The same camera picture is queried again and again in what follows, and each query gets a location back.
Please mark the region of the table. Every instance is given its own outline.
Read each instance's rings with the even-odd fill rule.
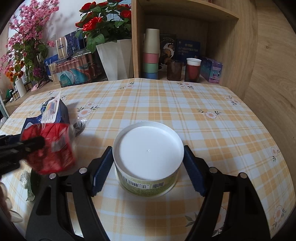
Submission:
[[[20,133],[25,118],[60,90],[29,97],[10,116],[0,134]],[[255,114],[229,89],[219,85],[165,80],[128,79],[61,89],[71,122],[87,119],[78,137],[78,162],[69,172],[87,166],[112,146],[117,133],[139,121],[157,121],[172,129],[193,153],[222,173],[248,174],[261,199],[271,236],[295,205],[291,176],[276,143]],[[30,168],[22,163],[22,169]],[[13,210],[24,217],[25,231],[33,204],[18,181],[21,170],[5,175]],[[73,198],[68,195],[74,230],[81,235]],[[183,165],[175,187],[153,199],[135,197],[116,181],[114,166],[102,192],[93,199],[110,240],[184,240],[203,197],[194,191]],[[224,195],[214,234],[221,232],[228,195]]]
[[[35,91],[29,90],[23,97],[20,97],[17,100],[13,100],[12,102],[7,102],[5,105],[5,108],[8,114],[11,115],[30,96],[47,92],[50,90],[60,89],[60,88],[61,88],[60,84],[54,84],[53,82],[49,82],[38,90],[35,90]]]

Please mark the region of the pink cup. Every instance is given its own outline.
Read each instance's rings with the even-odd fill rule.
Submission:
[[[158,53],[143,53],[143,63],[157,64],[158,57]]]

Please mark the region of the shelf board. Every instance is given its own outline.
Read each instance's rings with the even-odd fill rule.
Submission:
[[[167,79],[167,73],[166,72],[158,72],[158,79],[159,80],[168,80]],[[184,81],[185,78],[185,71],[182,71],[182,75],[181,75],[181,81]],[[200,75],[200,78],[198,79],[198,82],[200,84],[208,84],[208,85],[219,85],[219,84],[215,84],[215,83],[209,83],[204,77],[202,77]]]
[[[209,22],[238,20],[234,12],[202,0],[138,0],[147,15],[166,15]]]

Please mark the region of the blue gripper pad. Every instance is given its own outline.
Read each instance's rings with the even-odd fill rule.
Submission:
[[[93,159],[89,164],[91,196],[95,196],[102,191],[113,162],[112,147],[108,146],[100,158]]]
[[[195,157],[189,146],[184,146],[183,164],[189,175],[194,190],[199,192],[201,196],[207,193],[206,177],[209,166],[204,159]]]

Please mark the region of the green cup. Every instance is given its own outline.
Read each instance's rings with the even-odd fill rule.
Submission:
[[[145,73],[157,73],[158,72],[158,64],[143,63],[143,71]]]

